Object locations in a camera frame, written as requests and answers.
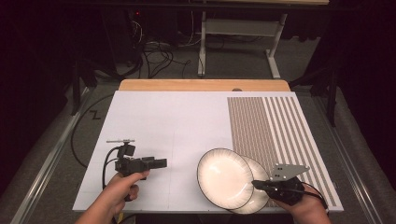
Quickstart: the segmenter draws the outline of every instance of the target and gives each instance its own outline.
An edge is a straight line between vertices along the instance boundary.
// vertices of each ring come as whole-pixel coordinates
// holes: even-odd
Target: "person's left hand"
[[[131,200],[137,198],[139,187],[135,182],[148,175],[149,171],[135,173],[125,177],[123,177],[121,173],[116,173],[99,195],[98,200],[107,204],[113,215],[116,215],[125,206],[124,198],[127,195],[129,195]]]

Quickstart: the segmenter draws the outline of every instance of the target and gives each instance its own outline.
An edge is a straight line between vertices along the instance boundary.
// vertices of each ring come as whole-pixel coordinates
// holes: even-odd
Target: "dark background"
[[[331,6],[354,7],[360,2],[331,1]],[[339,86],[395,188],[393,8],[392,1],[378,0],[364,1],[359,12],[336,14],[331,20],[327,15],[291,14],[282,38],[297,35],[305,41],[322,36],[307,74],[324,66],[336,49],[345,48],[338,70]],[[115,69],[115,63],[134,62],[134,54],[122,51],[134,51],[124,13],[121,9],[66,10],[56,1],[47,0],[0,4],[1,193],[35,141],[63,109],[67,101],[64,92],[71,84],[77,57],[91,59],[110,70]],[[233,16],[254,19],[277,15],[241,12]],[[142,10],[141,18],[136,19],[149,27],[150,35],[176,44],[177,30],[189,35],[189,17],[186,11]]]

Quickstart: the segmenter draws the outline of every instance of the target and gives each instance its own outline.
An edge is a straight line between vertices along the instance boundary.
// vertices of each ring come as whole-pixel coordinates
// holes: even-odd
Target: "hand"
[[[137,198],[139,187],[135,183],[148,175],[149,171],[125,177],[120,173],[115,174],[95,202],[91,204],[76,223],[110,223],[111,218],[125,206],[124,198],[128,194],[131,200]]]
[[[315,189],[307,186],[306,184],[303,184],[303,186],[305,191],[318,194]],[[331,223],[326,210],[324,209],[320,199],[317,197],[305,194],[303,198],[293,206],[282,203],[278,200],[273,199],[273,201],[286,211],[290,212],[299,224]]]

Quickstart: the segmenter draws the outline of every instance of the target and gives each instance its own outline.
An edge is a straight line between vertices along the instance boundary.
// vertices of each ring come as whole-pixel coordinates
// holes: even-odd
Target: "desk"
[[[330,211],[343,210],[295,93],[283,80],[122,81],[73,210],[86,210],[101,192],[105,156],[119,145],[106,140],[118,138],[136,140],[137,158],[168,159],[167,168],[153,170],[148,180],[139,181],[139,198],[127,203],[125,212],[228,213],[206,199],[196,179],[198,161],[215,147],[254,158],[267,171],[277,162],[308,165],[311,170],[299,177],[321,190]],[[110,164],[106,180],[114,174]],[[261,210],[276,212],[283,209],[273,202]]]
[[[210,2],[243,2],[243,3],[270,3],[270,4],[283,4],[283,5],[328,5],[329,0],[215,0]],[[286,13],[282,13],[279,21],[241,21],[241,20],[218,20],[207,19],[206,12],[202,14],[201,23],[201,47],[199,51],[198,62],[198,76],[205,75],[206,67],[206,50],[205,41],[206,34],[219,34],[219,35],[259,35],[271,36],[273,44],[270,49],[265,50],[265,55],[271,69],[273,78],[280,78],[279,71],[276,66],[275,52],[277,44],[279,43],[280,36],[282,35],[283,27],[285,26]]]

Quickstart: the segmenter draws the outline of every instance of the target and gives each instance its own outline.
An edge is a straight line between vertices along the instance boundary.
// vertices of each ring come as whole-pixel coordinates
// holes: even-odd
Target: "white plate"
[[[269,178],[267,172],[265,172],[264,168],[262,168],[262,166],[258,162],[249,157],[242,156],[242,158],[247,162],[248,166],[250,167],[253,173],[253,178],[255,180],[267,180]],[[265,192],[265,190],[254,189],[253,195],[244,206],[230,211],[236,214],[253,214],[262,210],[264,206],[268,203],[268,200],[269,196]]]
[[[202,193],[221,208],[242,207],[253,194],[253,173],[248,163],[230,149],[206,152],[198,163],[197,177]]]

